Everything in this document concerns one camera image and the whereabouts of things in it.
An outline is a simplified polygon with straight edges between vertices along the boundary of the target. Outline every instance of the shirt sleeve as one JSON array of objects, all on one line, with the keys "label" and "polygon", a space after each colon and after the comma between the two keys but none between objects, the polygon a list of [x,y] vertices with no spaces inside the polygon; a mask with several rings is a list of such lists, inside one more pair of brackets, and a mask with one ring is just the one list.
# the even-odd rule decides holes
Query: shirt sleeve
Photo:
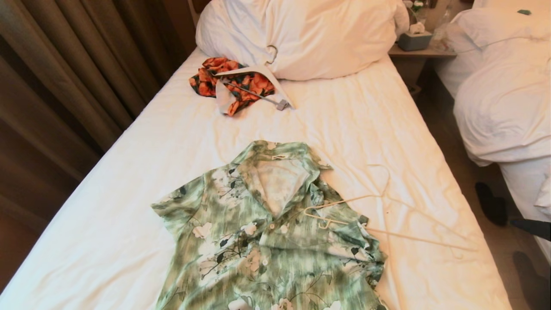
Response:
[{"label": "shirt sleeve", "polygon": [[201,175],[152,204],[151,208],[163,219],[174,238],[178,238],[182,228],[201,206],[203,193],[204,177]]}]

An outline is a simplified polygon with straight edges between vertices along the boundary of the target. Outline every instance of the brown curtain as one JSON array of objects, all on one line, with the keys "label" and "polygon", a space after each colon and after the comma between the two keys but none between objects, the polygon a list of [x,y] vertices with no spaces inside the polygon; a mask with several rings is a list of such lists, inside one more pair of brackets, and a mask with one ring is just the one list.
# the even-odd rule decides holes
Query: brown curtain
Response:
[{"label": "brown curtain", "polygon": [[42,231],[189,55],[166,2],[0,0],[0,211]]}]

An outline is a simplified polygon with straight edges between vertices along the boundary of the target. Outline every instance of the orange floral garment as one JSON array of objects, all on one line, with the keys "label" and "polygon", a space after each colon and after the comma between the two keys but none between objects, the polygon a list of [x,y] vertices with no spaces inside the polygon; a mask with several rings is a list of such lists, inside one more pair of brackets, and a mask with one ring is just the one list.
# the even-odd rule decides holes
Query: orange floral garment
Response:
[{"label": "orange floral garment", "polygon": [[[205,60],[203,68],[199,68],[199,73],[190,78],[190,85],[195,92],[201,96],[216,98],[216,82],[218,78],[214,75],[220,72],[231,71],[244,68],[242,64],[229,60],[225,57],[213,57]],[[263,97],[275,93],[274,85],[265,76],[260,73],[248,73],[235,76],[225,76],[228,81],[241,88],[250,90]],[[245,92],[237,87],[226,85],[226,87],[235,96],[235,102],[232,103],[225,112],[233,116],[239,110],[248,107],[260,97]]]}]

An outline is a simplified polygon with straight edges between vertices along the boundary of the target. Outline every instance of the green floral shirt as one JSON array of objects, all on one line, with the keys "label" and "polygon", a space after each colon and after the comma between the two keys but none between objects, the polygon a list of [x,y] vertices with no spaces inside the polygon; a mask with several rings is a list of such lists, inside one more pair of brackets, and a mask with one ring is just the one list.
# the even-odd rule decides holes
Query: green floral shirt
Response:
[{"label": "green floral shirt", "polygon": [[320,179],[330,169],[304,143],[255,141],[152,208],[176,251],[157,309],[385,309],[383,272],[365,216]]}]

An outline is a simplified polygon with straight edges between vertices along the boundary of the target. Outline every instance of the tissue box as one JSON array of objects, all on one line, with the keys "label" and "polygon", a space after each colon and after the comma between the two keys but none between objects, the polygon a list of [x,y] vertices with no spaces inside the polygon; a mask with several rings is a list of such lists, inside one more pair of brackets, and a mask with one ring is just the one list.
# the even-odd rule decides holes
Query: tissue box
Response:
[{"label": "tissue box", "polygon": [[404,51],[424,50],[429,47],[432,37],[433,34],[428,31],[417,34],[404,33],[398,40],[398,46]]}]

